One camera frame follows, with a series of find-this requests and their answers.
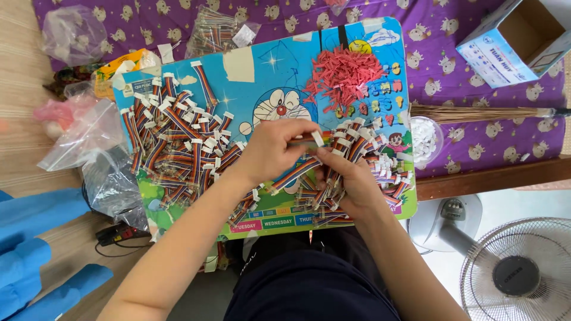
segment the broom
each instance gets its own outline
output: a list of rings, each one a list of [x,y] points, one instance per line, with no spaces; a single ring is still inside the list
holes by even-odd
[[[439,124],[495,121],[521,117],[568,117],[571,109],[566,108],[493,108],[493,107],[443,107],[412,105],[411,117],[423,116]]]

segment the doraemon face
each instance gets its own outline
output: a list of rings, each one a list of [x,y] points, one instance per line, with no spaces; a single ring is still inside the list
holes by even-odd
[[[273,89],[263,94],[254,108],[253,126],[256,127],[262,121],[274,121],[280,118],[304,118],[317,121],[313,119],[308,108],[300,104],[302,100],[300,94],[307,96],[302,91],[287,87]]]

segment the hand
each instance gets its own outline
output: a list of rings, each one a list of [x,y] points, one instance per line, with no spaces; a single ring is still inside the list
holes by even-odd
[[[353,164],[345,158],[330,152],[331,149],[317,149],[317,158],[325,165],[343,176],[345,187],[345,197],[340,201],[340,207],[354,220],[366,218],[379,210],[389,211],[390,209],[383,198],[379,185],[371,169],[363,158]],[[324,181],[323,167],[315,171],[317,186],[325,189],[327,183]]]
[[[245,175],[252,186],[273,180],[290,169],[307,149],[304,145],[288,147],[287,142],[316,130],[321,132],[319,125],[305,119],[262,122],[232,167]]]

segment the cartoon table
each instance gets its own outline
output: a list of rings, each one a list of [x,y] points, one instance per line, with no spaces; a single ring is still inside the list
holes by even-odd
[[[134,93],[148,94],[153,77],[163,73],[174,73],[180,82],[180,90],[194,93],[192,100],[198,106],[205,106],[206,99],[199,77],[191,66],[192,61],[201,61],[206,78],[219,101],[215,114],[225,111],[234,114],[228,130],[230,141],[248,141],[255,126],[261,121],[279,118],[305,118],[317,122],[328,137],[331,129],[346,119],[365,118],[366,122],[376,120],[382,124],[378,131],[387,138],[393,138],[384,153],[389,157],[412,155],[412,142],[408,125],[408,92],[404,67],[404,47],[401,27],[397,20],[389,17],[366,19],[350,25],[330,28],[313,33],[296,35],[281,40],[260,43],[251,47],[232,50],[227,53],[210,54],[200,58],[170,63],[154,69],[124,74],[127,83],[124,90],[114,89],[119,109],[133,104]],[[348,110],[329,111],[328,98],[318,95],[317,104],[305,103],[308,94],[303,92],[311,77],[312,59],[323,50],[333,51],[339,46],[352,51],[372,53],[379,59],[387,76],[367,83],[365,98],[347,106]],[[400,161],[400,170],[413,171],[410,161]],[[147,174],[137,175],[149,226],[160,237],[180,217],[183,208],[177,205],[169,208],[168,215],[156,206],[163,196],[163,188],[154,186]],[[255,212],[248,214],[237,226],[225,224],[219,239],[245,238],[250,231],[256,235],[315,229],[312,212],[303,212],[295,206],[294,194],[300,186],[299,180],[285,187],[275,196],[260,192],[261,201]],[[399,219],[409,218],[416,212],[416,190],[406,191],[401,204],[392,208]],[[328,223],[320,228],[345,224]]]

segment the purple bed sheet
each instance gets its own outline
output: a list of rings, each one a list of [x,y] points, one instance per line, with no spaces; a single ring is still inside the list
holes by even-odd
[[[392,16],[400,21],[407,55],[410,99],[425,105],[483,107],[562,107],[563,63],[551,68],[539,81],[491,89],[471,70],[455,50],[502,0],[350,0],[336,17],[323,0],[34,0],[38,23],[49,10],[81,4],[93,9],[109,33],[107,53],[111,61],[129,50],[156,50],[163,43],[182,44],[174,50],[184,59],[199,5],[262,24],[256,43],[328,28],[368,17]],[[64,66],[52,60],[54,70]],[[526,118],[498,122],[444,125],[444,148],[418,177],[556,157],[561,152],[565,122]]]

